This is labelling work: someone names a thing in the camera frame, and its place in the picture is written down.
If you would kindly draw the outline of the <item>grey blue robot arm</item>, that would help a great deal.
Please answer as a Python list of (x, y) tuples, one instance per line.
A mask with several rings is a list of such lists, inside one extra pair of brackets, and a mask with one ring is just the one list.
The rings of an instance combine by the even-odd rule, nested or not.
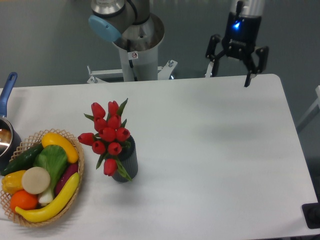
[[(209, 64), (205, 77), (215, 77), (219, 60), (227, 56), (242, 61), (247, 69), (245, 87), (267, 66), (268, 46), (257, 47), (265, 2), (234, 0), (224, 36), (210, 37), (205, 52)], [(169, 80), (177, 62), (158, 65), (158, 47), (165, 29), (159, 17), (150, 12), (148, 0), (93, 0), (88, 19), (91, 30), (118, 49), (122, 76), (126, 82)]]

